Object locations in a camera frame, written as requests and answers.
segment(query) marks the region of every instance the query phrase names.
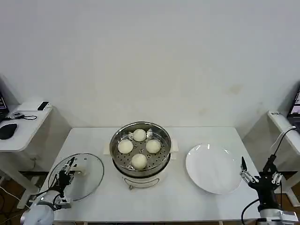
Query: wire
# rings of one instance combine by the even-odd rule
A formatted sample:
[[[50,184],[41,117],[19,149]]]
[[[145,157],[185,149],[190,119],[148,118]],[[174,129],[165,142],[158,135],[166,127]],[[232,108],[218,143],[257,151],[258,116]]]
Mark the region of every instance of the wire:
[[[259,201],[259,199],[254,200],[253,202],[251,202],[250,204],[248,204],[248,205],[243,209],[242,215],[241,215],[241,220],[242,220],[242,224],[243,224],[243,225],[245,225],[245,223],[244,223],[244,213],[246,212],[246,210],[247,210],[251,205],[253,205],[255,202],[258,202],[258,201]]]
[[[60,194],[57,194],[54,199],[53,199],[53,205],[55,206],[55,200],[57,199],[57,197],[60,196]]]
[[[283,209],[283,206],[282,206],[282,182],[281,181],[280,181],[280,206]]]
[[[278,151],[278,149],[279,149],[279,146],[280,146],[280,144],[281,144],[283,138],[285,137],[285,135],[286,135],[287,133],[289,133],[291,130],[296,130],[296,129],[297,129],[296,127],[295,127],[295,128],[292,128],[292,129],[286,131],[286,132],[283,134],[283,136],[282,136],[282,138],[281,138],[281,140],[280,140],[280,142],[279,142],[279,144],[278,144],[278,146],[277,146],[277,148],[276,148],[276,151],[275,151],[274,155],[276,155],[276,153],[277,153],[277,151]]]
[[[5,198],[4,198],[3,194],[1,194],[1,193],[0,193],[0,196],[3,199],[3,204],[2,204],[1,209],[0,209],[0,211],[2,211],[3,207],[4,207],[4,204],[5,204]]]
[[[46,191],[43,191],[43,192],[41,192],[41,193],[38,193],[38,194],[36,194],[36,195],[34,195],[34,196],[38,197],[38,196],[42,195],[43,193],[46,193],[47,191],[49,191],[50,188],[53,187],[53,184],[54,184],[54,182],[55,182],[56,180],[57,180],[57,174],[54,176],[54,179],[53,179],[53,181],[52,181],[51,186],[50,186]]]
[[[14,196],[13,194],[9,193],[9,192],[8,192],[7,190],[5,190],[3,187],[0,186],[0,188],[1,188],[3,191],[5,191],[7,194],[13,196],[14,198],[16,198],[17,200],[20,201],[20,199],[19,199],[18,197],[16,197],[16,196]]]
[[[278,138],[276,139],[276,141],[272,144],[272,146],[270,147],[270,150],[273,148],[273,146],[277,143],[277,141],[280,139],[281,135],[283,135],[285,132],[289,131],[290,129],[296,128],[295,126],[289,127],[288,129],[286,129],[286,131],[282,131],[280,133],[280,135],[278,136]]]
[[[0,224],[4,224],[4,223],[6,223],[7,221],[9,221],[9,220],[11,220],[12,218],[15,218],[15,217],[18,217],[18,216],[20,216],[20,215],[22,215],[23,213],[20,213],[20,214],[18,214],[18,215],[16,215],[16,216],[13,216],[13,217],[11,217],[11,218],[8,218],[7,220],[4,220],[2,223],[0,223]]]

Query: steamed bun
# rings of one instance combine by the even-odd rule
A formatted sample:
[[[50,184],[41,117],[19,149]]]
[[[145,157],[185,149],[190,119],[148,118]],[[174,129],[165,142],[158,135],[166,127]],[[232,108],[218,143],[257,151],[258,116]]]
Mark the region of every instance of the steamed bun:
[[[137,169],[141,170],[147,165],[147,158],[143,154],[136,154],[131,159],[131,165]]]
[[[123,154],[130,153],[132,151],[132,149],[133,149],[133,144],[128,139],[122,140],[118,144],[118,150],[119,150],[119,152],[121,152]]]
[[[146,149],[149,153],[157,153],[160,150],[160,141],[149,140],[146,144]]]
[[[133,139],[142,142],[146,139],[146,132],[143,129],[137,129],[133,132]]]

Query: white desk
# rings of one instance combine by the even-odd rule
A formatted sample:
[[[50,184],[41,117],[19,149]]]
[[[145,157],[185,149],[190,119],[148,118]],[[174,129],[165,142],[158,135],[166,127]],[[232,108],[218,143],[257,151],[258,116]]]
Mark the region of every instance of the white desk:
[[[7,140],[0,140],[0,152],[19,152],[24,150],[51,110],[52,108],[47,108],[42,112],[21,112],[24,115],[36,115],[36,120],[21,119],[2,121],[0,123],[0,127],[10,123],[16,123],[18,124],[18,127],[11,138]]]
[[[49,115],[51,109],[52,108],[47,108],[42,112],[22,112],[24,115],[36,115],[36,120],[20,119],[2,121],[0,123],[0,127],[10,123],[16,123],[18,127],[11,138],[7,140],[0,140],[0,152],[20,152],[24,150]],[[11,113],[8,116],[11,116],[14,112],[16,112],[16,110],[11,110]],[[0,170],[26,189],[17,206],[19,209],[23,208],[29,196],[38,192],[38,188],[34,185],[34,183],[37,182],[38,177],[33,178],[32,181],[28,180],[26,177],[21,175],[19,171],[13,167],[13,165],[6,162],[2,157],[0,157]]]
[[[278,111],[268,111],[269,118],[273,121],[276,127],[279,129],[280,132],[286,131],[292,125],[287,120],[287,118],[280,114]],[[286,140],[291,145],[292,149],[300,155],[300,134],[295,131],[291,130],[285,135]],[[282,178],[282,192],[285,193],[288,198],[290,199],[292,205],[294,207],[300,207],[300,202],[297,196],[294,194],[292,187],[300,182],[300,172],[296,172],[292,177],[288,180]]]
[[[257,170],[238,133],[232,127],[167,127],[178,142],[177,159],[168,165],[167,177],[154,187],[128,189],[120,178],[111,158],[103,155],[117,128],[73,128],[54,166],[65,157],[76,153],[92,153],[101,158],[105,173],[98,189],[90,196],[73,202],[71,209],[55,211],[55,221],[85,222],[155,222],[155,221],[207,221],[240,220],[241,212],[257,194],[242,181],[229,195],[210,194],[196,186],[187,174],[185,158],[189,150],[199,143],[218,143],[237,157],[244,156],[253,175]],[[47,181],[42,190],[47,189]],[[245,218],[259,218],[257,205],[252,205]]]

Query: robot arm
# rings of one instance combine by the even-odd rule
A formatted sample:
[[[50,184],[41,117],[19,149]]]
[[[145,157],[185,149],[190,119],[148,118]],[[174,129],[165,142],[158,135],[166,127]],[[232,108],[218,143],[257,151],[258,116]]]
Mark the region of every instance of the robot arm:
[[[72,164],[75,157],[71,158],[60,170],[58,179],[54,178],[54,184],[40,198],[36,205],[23,213],[21,225],[52,225],[54,211],[71,208],[71,199],[64,196],[65,188],[71,184],[74,173]]]
[[[282,179],[282,174],[277,171],[274,165],[275,158],[275,155],[271,155],[268,158],[260,177],[252,176],[247,171],[246,162],[242,157],[240,175],[249,187],[257,191],[260,202],[257,207],[261,215],[261,218],[258,219],[260,224],[295,224],[298,222],[296,213],[282,211],[275,197],[274,190],[279,187]]]

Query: white plate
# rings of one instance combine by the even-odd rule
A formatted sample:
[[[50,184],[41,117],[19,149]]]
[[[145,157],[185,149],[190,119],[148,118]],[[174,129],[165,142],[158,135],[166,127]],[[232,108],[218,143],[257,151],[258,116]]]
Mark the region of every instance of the white plate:
[[[186,168],[196,185],[214,194],[228,194],[241,182],[240,164],[228,150],[215,144],[195,146],[187,154]]]

